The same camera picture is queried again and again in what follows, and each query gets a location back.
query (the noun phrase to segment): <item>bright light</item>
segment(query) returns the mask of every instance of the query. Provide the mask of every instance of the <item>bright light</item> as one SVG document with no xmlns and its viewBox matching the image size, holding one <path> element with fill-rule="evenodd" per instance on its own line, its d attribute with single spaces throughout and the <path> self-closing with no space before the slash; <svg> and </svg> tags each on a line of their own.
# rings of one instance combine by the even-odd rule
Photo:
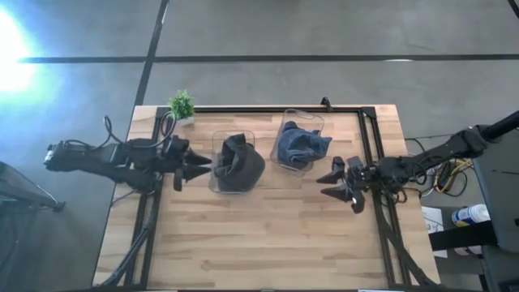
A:
<svg viewBox="0 0 519 292">
<path fill-rule="evenodd" d="M 24 90 L 31 81 L 35 66 L 19 64 L 29 55 L 15 21 L 0 6 L 0 92 Z"/>
</svg>

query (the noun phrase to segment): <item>concrete floor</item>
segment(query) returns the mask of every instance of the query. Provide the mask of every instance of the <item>concrete floor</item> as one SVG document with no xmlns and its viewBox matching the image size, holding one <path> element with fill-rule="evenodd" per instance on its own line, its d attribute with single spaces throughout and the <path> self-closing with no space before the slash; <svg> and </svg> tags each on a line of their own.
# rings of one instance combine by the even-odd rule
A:
<svg viewBox="0 0 519 292">
<path fill-rule="evenodd" d="M 115 134 L 124 137 L 144 68 L 12 60 L 146 56 L 160 4 L 0 4 L 0 30 L 9 40 L 0 47 L 0 161 L 66 201 L 62 213 L 36 215 L 8 290 L 90 285 L 114 184 L 79 172 L 51 173 L 42 161 L 47 145 L 59 140 L 101 142 L 105 114 Z M 171 0 L 157 56 L 518 54 L 518 29 L 506 1 Z M 164 63 L 152 67 L 144 104 L 163 105 L 180 88 L 187 88 L 197 105 L 315 104 L 323 96 L 336 104 L 396 104 L 404 133 L 412 137 L 452 133 L 517 110 L 518 76 L 519 61 Z M 471 182 L 461 198 L 433 194 L 423 204 L 478 203 L 475 178 Z M 449 283 L 460 279 L 454 278 Z"/>
</svg>

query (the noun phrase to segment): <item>yellow wire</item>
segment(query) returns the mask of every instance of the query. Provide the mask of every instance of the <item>yellow wire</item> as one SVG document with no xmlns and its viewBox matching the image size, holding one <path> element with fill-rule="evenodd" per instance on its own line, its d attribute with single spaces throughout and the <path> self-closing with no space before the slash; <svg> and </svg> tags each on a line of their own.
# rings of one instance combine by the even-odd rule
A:
<svg viewBox="0 0 519 292">
<path fill-rule="evenodd" d="M 449 186 L 451 184 L 451 181 L 454 179 L 454 175 L 459 173 L 460 172 L 460 169 L 462 169 L 463 167 L 465 166 L 472 166 L 472 163 L 470 161 L 457 161 L 455 160 L 457 166 L 456 168 L 451 171 L 450 175 L 448 176 L 448 180 L 447 182 L 445 183 L 444 187 L 442 187 L 441 189 L 438 187 L 438 177 L 440 176 L 440 172 L 436 172 L 436 175 L 435 175 L 435 189 L 436 191 L 440 192 L 440 193 L 444 193 L 445 192 L 445 189 L 447 188 L 447 186 Z"/>
</svg>

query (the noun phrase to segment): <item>black clamp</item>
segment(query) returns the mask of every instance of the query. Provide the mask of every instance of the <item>black clamp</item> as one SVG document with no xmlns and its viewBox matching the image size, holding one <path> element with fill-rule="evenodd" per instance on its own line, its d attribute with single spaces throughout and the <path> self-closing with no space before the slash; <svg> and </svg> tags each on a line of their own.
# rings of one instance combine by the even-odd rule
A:
<svg viewBox="0 0 519 292">
<path fill-rule="evenodd" d="M 317 183 L 335 184 L 339 181 L 343 183 L 338 187 L 329 187 L 321 190 L 321 194 L 329 195 L 343 202 L 353 201 L 351 208 L 354 213 L 360 213 L 364 210 L 364 195 L 362 191 L 367 188 L 366 183 L 359 179 L 362 174 L 362 162 L 358 157 L 352 157 L 347 160 L 349 168 L 345 170 L 345 162 L 340 157 L 334 157 L 332 163 L 332 172 L 317 179 Z"/>
<path fill-rule="evenodd" d="M 330 100 L 327 98 L 327 97 L 323 97 L 323 99 L 321 100 L 321 105 L 324 105 L 326 106 L 326 110 L 329 112 L 329 113 L 332 113 L 333 112 L 333 107 L 332 105 L 330 104 Z"/>
</svg>

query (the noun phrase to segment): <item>white pot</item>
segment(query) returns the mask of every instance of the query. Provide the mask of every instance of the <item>white pot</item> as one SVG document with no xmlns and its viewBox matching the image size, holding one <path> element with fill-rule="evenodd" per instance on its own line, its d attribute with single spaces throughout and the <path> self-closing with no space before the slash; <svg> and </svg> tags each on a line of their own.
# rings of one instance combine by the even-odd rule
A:
<svg viewBox="0 0 519 292">
<path fill-rule="evenodd" d="M 195 119 L 193 117 L 183 118 L 183 119 L 179 119 L 177 121 L 177 124 L 179 126 L 182 126 L 182 127 L 185 127 L 185 126 L 188 126 L 188 125 L 192 125 L 194 123 L 195 123 Z"/>
</svg>

